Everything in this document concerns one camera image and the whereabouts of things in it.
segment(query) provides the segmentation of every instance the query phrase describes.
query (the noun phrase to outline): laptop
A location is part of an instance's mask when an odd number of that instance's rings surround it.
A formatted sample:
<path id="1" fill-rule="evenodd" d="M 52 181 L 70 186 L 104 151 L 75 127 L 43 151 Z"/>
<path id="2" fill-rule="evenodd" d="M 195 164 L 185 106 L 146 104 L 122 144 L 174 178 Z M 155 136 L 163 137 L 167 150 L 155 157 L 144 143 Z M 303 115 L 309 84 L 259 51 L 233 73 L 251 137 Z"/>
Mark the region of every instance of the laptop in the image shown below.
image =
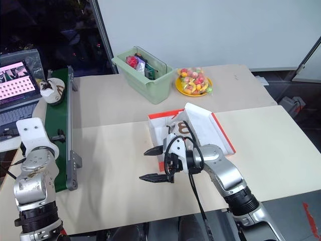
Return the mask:
<path id="1" fill-rule="evenodd" d="M 0 142 L 19 136 L 16 121 L 31 118 L 40 98 L 25 61 L 0 67 Z"/>

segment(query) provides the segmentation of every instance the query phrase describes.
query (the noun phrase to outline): cardboard box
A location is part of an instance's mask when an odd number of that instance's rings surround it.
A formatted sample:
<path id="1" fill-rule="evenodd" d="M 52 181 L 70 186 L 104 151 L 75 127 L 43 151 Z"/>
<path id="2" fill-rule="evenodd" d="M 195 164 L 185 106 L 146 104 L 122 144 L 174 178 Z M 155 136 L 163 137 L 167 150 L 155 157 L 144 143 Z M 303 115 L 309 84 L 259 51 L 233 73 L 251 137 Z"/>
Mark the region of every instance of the cardboard box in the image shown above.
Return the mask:
<path id="1" fill-rule="evenodd" d="M 236 153 L 215 114 L 191 103 L 187 103 L 184 109 L 148 115 L 149 132 L 153 145 L 161 146 L 168 135 L 167 126 L 178 121 L 188 123 L 200 146 L 214 144 L 222 149 L 224 155 Z M 157 158 L 159 170 L 164 171 L 164 154 Z"/>

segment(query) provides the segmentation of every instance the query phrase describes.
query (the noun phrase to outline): yellow plate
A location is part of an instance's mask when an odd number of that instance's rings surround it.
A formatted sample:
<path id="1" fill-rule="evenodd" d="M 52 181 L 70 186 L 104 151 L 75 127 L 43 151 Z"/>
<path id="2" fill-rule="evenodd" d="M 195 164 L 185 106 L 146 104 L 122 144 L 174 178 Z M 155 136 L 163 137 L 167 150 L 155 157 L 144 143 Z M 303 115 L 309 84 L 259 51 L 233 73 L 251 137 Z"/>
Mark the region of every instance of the yellow plate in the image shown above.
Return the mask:
<path id="1" fill-rule="evenodd" d="M 209 81 L 211 87 L 213 87 L 213 84 L 212 84 L 212 81 L 210 80 L 210 78 L 207 78 L 207 80 Z M 184 91 L 183 91 L 183 87 L 182 87 L 182 84 L 181 84 L 181 80 L 180 78 L 178 77 L 175 81 L 175 86 L 176 86 L 176 89 L 184 94 L 184 95 L 187 95 L 187 96 L 190 96 L 190 97 L 199 97 L 199 96 L 203 96 L 203 95 L 206 95 L 207 92 L 203 92 L 202 94 L 198 94 L 198 95 L 193 95 L 193 94 L 186 94 Z"/>

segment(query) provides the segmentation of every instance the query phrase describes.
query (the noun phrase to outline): green conveyor belt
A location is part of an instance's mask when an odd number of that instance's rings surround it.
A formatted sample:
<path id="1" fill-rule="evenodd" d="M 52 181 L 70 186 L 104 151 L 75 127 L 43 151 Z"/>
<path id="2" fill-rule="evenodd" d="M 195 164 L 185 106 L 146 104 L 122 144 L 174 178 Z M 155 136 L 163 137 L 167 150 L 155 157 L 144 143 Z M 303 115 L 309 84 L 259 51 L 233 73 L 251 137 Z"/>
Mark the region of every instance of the green conveyor belt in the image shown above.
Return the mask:
<path id="1" fill-rule="evenodd" d="M 52 77 L 62 79 L 65 82 L 65 97 L 58 105 L 47 105 L 45 129 L 49 137 L 57 135 L 57 129 L 62 129 L 68 139 L 68 101 L 67 101 L 67 87 L 68 87 L 68 68 L 55 70 Z M 59 148 L 59 157 L 56 160 L 59 168 L 59 174 L 55 179 L 56 192 L 67 189 L 67 141 L 65 143 L 56 142 Z"/>

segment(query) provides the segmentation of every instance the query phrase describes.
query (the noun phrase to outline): laptop screen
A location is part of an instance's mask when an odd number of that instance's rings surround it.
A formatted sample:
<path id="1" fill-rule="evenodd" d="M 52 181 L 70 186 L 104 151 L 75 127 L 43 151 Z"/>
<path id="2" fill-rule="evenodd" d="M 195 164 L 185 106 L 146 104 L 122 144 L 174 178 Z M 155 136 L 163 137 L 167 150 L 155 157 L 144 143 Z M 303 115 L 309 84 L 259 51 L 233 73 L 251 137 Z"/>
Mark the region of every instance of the laptop screen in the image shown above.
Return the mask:
<path id="1" fill-rule="evenodd" d="M 39 93 L 39 87 L 24 61 L 0 68 L 1 107 L 26 101 Z"/>

